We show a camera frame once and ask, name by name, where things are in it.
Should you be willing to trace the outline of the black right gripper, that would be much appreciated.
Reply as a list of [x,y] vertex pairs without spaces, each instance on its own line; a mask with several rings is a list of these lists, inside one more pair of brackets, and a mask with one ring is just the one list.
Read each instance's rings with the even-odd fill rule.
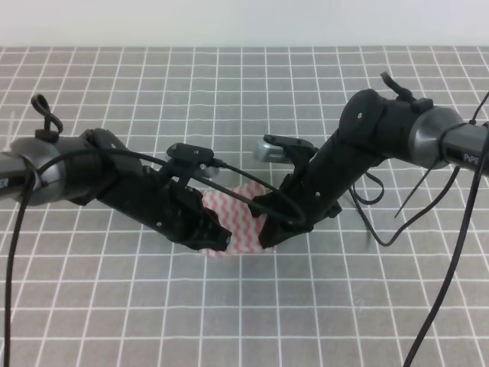
[[338,198],[342,195],[342,174],[334,167],[308,167],[288,174],[280,190],[299,205],[306,222],[291,225],[286,219],[286,197],[279,191],[255,196],[248,204],[253,218],[268,215],[258,240],[262,248],[272,248],[297,235],[311,232],[314,225],[324,219],[334,219],[342,208]]

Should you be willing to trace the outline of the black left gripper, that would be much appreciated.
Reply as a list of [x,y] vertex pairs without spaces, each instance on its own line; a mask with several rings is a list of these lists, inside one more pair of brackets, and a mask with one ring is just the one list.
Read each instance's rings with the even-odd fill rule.
[[203,195],[165,179],[148,166],[121,171],[99,194],[99,201],[172,242],[195,251],[223,252],[232,233],[221,226],[216,212],[206,209]]

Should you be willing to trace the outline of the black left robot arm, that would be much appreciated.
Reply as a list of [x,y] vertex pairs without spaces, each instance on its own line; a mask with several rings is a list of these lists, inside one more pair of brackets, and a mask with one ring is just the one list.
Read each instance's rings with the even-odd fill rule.
[[212,150],[175,143],[167,151],[168,161],[155,170],[149,167],[151,158],[128,150],[106,129],[63,137],[62,122],[41,94],[31,97],[31,105],[44,117],[44,126],[1,154],[3,197],[21,201],[33,180],[32,206],[62,200],[85,206],[97,200],[193,250],[227,249],[231,232],[188,185],[211,165]]

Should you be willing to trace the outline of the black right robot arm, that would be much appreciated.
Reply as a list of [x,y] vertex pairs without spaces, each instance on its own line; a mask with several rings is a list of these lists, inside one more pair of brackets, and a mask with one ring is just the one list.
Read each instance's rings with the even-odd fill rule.
[[454,164],[475,170],[488,130],[465,124],[453,109],[416,99],[383,72],[384,83],[396,94],[386,99],[373,89],[355,93],[345,105],[337,130],[321,148],[303,139],[265,135],[255,157],[263,162],[292,164],[279,192],[304,212],[303,224],[288,224],[272,216],[258,239],[271,248],[313,230],[316,223],[337,216],[338,199],[370,168],[395,158],[425,169]]

